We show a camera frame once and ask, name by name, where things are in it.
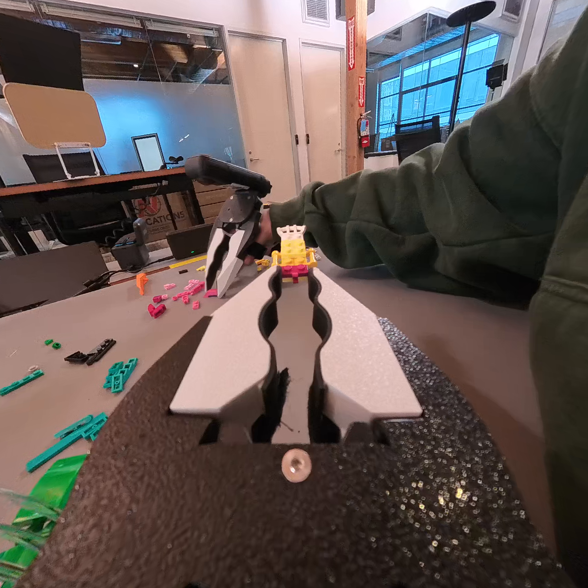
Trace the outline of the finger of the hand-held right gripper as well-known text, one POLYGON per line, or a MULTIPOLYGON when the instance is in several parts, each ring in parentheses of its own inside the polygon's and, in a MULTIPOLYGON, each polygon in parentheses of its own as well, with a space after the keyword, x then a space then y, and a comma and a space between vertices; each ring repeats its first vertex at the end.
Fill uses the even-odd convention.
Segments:
POLYGON ((228 253, 228 234, 222 228, 211 232, 205 269, 205 291, 217 288, 217 276, 228 253))
POLYGON ((243 266, 241 258, 245 252, 251 232, 248 229, 238 229, 229 234, 223 229, 216 230, 217 239, 217 297, 223 298, 237 273, 243 266))

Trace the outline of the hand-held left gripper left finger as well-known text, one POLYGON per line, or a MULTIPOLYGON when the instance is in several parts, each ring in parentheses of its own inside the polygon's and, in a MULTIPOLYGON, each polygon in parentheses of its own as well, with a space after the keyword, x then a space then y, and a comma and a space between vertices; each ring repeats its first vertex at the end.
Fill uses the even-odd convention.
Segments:
POLYGON ((282 417, 275 349, 282 269, 273 266, 214 311, 171 401, 174 415, 240 425, 270 443, 282 417))

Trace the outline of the pile of pink lego pieces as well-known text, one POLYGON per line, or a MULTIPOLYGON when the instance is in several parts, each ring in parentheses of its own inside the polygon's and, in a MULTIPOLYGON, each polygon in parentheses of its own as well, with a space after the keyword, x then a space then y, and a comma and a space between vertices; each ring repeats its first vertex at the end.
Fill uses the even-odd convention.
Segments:
POLYGON ((151 318, 160 318, 166 312, 166 302, 181 300, 185 305, 192 304, 193 309, 200 308, 200 302, 192 300, 202 290, 204 290, 205 283, 203 281, 191 280, 184 290, 174 294, 171 298, 169 295, 157 295, 152 298, 152 302, 148 305, 148 314, 151 318))

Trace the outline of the yellow white lego assembly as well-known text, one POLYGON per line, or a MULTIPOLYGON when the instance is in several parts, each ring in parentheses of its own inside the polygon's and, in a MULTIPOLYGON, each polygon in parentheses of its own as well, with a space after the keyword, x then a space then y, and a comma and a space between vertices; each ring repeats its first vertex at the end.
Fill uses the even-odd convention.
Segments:
POLYGON ((271 267, 281 268, 283 282, 307 281, 309 269, 317 267, 316 249, 306 247, 305 225, 287 225, 276 229, 279 251, 272 252, 271 267))

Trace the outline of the person's right forearm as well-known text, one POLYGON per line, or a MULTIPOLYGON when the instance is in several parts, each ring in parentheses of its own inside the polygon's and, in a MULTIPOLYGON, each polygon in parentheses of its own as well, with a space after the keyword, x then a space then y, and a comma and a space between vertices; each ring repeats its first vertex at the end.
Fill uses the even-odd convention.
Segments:
POLYGON ((399 167, 314 182, 270 205, 278 228, 305 225, 307 241, 344 269, 385 266, 405 285, 525 306, 539 286, 541 238, 513 224, 482 193, 459 137, 399 167))

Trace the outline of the wooden crate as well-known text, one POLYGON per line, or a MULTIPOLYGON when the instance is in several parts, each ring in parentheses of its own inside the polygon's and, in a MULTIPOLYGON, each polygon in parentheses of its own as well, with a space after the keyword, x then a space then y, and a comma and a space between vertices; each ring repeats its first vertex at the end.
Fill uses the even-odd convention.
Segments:
POLYGON ((224 202, 234 195, 235 190, 231 186, 202 185, 193 181, 196 199, 203 218, 203 224, 215 222, 224 202))

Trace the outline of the white door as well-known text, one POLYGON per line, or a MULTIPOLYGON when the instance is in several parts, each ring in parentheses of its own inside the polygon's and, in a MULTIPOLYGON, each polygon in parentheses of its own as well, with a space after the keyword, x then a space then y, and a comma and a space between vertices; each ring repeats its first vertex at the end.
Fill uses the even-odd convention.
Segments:
POLYGON ((343 176, 342 50, 302 42, 300 59, 309 180, 332 183, 343 176))
POLYGON ((297 187, 283 43, 234 33, 228 41, 245 165, 271 183, 269 202, 287 201, 297 187))

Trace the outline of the grey battery charger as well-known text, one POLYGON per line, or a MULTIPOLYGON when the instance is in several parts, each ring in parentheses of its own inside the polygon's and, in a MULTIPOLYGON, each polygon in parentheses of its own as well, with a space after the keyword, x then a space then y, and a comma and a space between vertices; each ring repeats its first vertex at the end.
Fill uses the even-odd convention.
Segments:
POLYGON ((149 261, 149 250, 146 246, 148 227, 143 218, 137 218, 132 224, 133 230, 121 236, 113 246, 111 254, 121 270, 130 272, 140 270, 149 261))

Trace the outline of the dark framed monitor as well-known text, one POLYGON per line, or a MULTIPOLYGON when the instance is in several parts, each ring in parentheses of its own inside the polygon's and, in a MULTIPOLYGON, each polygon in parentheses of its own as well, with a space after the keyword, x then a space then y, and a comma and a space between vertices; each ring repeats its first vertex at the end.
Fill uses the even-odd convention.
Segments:
POLYGON ((143 172, 166 169, 166 162, 157 133, 132 136, 131 141, 143 172))

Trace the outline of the black flat panel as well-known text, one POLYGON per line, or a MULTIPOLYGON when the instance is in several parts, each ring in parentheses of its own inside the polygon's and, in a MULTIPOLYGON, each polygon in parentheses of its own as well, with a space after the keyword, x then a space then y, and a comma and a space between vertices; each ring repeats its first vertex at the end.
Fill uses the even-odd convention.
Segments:
POLYGON ((70 298, 106 271, 95 242, 3 259, 1 316, 70 298))

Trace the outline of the black office chair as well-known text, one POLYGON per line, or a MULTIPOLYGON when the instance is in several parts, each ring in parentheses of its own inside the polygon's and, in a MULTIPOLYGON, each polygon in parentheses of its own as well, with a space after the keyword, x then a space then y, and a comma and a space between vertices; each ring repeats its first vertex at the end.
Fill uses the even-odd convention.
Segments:
POLYGON ((410 155, 441 142, 439 115, 422 121, 397 123, 394 128, 399 164, 410 155))

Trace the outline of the person's green sweatshirt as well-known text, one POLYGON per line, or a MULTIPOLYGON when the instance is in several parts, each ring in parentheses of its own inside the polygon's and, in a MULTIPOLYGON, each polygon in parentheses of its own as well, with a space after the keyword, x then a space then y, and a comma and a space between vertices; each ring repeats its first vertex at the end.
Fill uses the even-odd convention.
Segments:
POLYGON ((554 206, 530 304, 557 543, 587 587, 587 10, 567 39, 445 144, 489 202, 525 224, 554 206))

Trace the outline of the black floor lamp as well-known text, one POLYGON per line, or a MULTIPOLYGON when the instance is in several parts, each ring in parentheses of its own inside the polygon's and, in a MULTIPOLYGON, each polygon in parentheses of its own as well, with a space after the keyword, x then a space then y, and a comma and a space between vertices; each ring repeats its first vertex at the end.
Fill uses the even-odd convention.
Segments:
POLYGON ((455 80, 452 105, 450 108, 449 130, 451 134, 456 124, 456 118, 459 107, 459 97, 462 86, 463 74, 465 72, 465 61, 467 54, 467 46, 470 39, 470 32, 472 24, 481 19, 488 17, 496 8, 495 1, 479 1, 474 4, 467 5, 454 11, 447 19, 446 24, 450 28, 463 27, 462 45, 460 51, 460 60, 458 65, 458 72, 455 80))

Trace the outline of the wooden post with red signs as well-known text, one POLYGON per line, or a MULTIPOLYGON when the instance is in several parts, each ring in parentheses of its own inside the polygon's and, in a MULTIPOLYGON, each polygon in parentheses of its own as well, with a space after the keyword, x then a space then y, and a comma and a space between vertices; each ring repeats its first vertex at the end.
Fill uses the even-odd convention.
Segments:
POLYGON ((364 168, 364 150, 359 137, 365 111, 367 1, 345 1, 346 79, 345 155, 346 174, 364 168))

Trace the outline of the white wall vent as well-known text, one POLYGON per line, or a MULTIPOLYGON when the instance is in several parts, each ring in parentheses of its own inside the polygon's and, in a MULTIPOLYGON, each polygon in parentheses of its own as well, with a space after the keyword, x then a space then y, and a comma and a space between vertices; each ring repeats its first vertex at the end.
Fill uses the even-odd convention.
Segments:
POLYGON ((301 1, 302 21, 306 24, 329 26, 329 1, 301 1))

